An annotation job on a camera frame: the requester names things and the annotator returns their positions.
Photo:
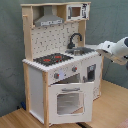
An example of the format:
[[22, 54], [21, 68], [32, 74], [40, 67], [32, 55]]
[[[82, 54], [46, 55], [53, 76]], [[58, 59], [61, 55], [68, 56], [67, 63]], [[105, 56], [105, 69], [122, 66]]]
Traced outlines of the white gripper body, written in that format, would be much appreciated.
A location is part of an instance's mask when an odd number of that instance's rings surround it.
[[97, 46], [96, 51], [105, 57], [110, 57], [112, 55], [111, 49], [113, 45], [113, 42], [105, 41]]

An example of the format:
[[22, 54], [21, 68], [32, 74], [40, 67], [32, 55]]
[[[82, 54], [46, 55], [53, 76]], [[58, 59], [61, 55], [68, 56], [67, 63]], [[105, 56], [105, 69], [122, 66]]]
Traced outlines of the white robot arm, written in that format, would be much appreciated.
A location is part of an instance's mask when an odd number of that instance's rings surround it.
[[114, 63], [125, 65], [128, 70], [128, 37], [122, 38], [117, 43], [110, 41], [100, 43], [96, 51]]

